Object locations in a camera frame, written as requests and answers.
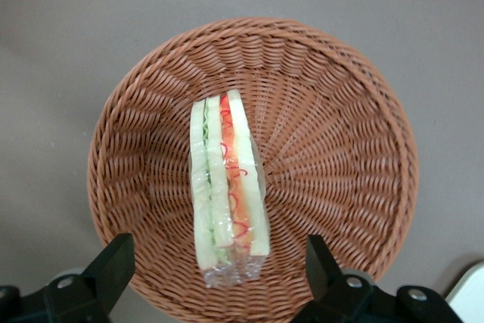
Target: tomato slice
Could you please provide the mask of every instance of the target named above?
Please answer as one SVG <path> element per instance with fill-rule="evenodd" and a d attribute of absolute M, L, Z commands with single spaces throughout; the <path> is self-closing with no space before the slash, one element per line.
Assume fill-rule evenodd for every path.
<path fill-rule="evenodd" d="M 222 118 L 222 142 L 220 145 L 227 170 L 228 198 L 234 222 L 234 243 L 238 250 L 248 253 L 252 243 L 252 232 L 250 231 L 250 220 L 245 203 L 244 190 L 240 183 L 240 178 L 238 178 L 241 173 L 247 175 L 248 172 L 239 167 L 234 124 L 227 95 L 223 95 L 220 99 L 220 116 Z"/>

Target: white object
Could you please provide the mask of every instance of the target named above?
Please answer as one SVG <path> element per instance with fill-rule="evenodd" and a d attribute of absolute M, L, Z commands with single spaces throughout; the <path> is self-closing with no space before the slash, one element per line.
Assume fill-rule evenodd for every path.
<path fill-rule="evenodd" d="M 250 245 L 250 255 L 267 256 L 270 252 L 269 228 L 264 211 L 264 200 L 257 179 L 249 123 L 247 122 L 239 91 L 230 90 L 227 92 L 227 96 L 234 124 L 234 137 L 235 144 L 237 145 L 239 167 L 247 171 L 245 175 L 241 173 L 240 178 L 252 228 L 253 240 Z"/>
<path fill-rule="evenodd" d="M 484 262 L 470 268 L 447 296 L 464 323 L 484 322 Z"/>
<path fill-rule="evenodd" d="M 206 152 L 211 181 L 212 218 L 216 247 L 229 247 L 234 243 L 232 218 L 228 202 L 227 173 L 222 154 L 222 121 L 220 119 L 220 96 L 206 101 L 208 107 L 209 138 Z"/>
<path fill-rule="evenodd" d="M 194 235 L 197 262 L 202 270 L 217 265 L 212 246 L 212 217 L 210 215 L 210 184 L 206 177 L 208 167 L 203 146 L 203 112 L 205 101 L 196 102 L 190 117 L 191 187 L 194 199 Z"/>

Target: gray floor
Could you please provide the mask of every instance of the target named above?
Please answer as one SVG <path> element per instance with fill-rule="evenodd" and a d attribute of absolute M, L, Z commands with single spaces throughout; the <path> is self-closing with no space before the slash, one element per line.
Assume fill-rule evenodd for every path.
<path fill-rule="evenodd" d="M 484 259 L 484 0 L 0 0 L 0 284 L 31 292 L 101 249 L 87 153 L 131 67 L 185 30 L 252 15 L 294 18 L 355 46 L 404 105 L 419 201 L 380 286 L 445 293 Z M 112 317 L 173 321 L 130 290 Z"/>

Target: metal screw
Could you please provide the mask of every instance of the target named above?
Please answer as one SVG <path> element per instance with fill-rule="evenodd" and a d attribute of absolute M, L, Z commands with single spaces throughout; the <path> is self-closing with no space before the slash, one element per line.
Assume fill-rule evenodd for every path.
<path fill-rule="evenodd" d="M 363 286 L 363 283 L 361 282 L 360 279 L 358 279 L 357 277 L 355 276 L 350 276 L 349 278 L 346 279 L 346 283 L 348 283 L 348 285 L 350 287 L 362 287 Z"/>
<path fill-rule="evenodd" d="M 59 281 L 57 283 L 57 287 L 59 289 L 63 289 L 65 287 L 68 287 L 69 285 L 71 285 L 73 283 L 73 281 L 74 281 L 74 279 L 72 277 L 62 279 L 61 281 Z"/>
<path fill-rule="evenodd" d="M 418 289 L 410 289 L 408 291 L 408 295 L 410 295 L 413 299 L 418 300 L 419 302 L 424 302 L 427 300 L 427 295 L 422 290 Z"/>

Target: woven basket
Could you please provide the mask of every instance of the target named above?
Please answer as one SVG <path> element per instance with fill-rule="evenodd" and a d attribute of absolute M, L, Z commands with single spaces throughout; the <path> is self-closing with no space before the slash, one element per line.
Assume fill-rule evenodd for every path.
<path fill-rule="evenodd" d="M 258 281 L 206 289 L 188 175 L 194 101 L 239 89 L 265 168 L 272 252 Z M 356 50 L 291 20 L 223 20 L 152 51 L 116 87 L 88 162 L 98 234 L 135 236 L 132 287 L 190 322 L 285 322 L 312 296 L 307 234 L 376 279 L 413 216 L 417 153 L 402 107 Z"/>

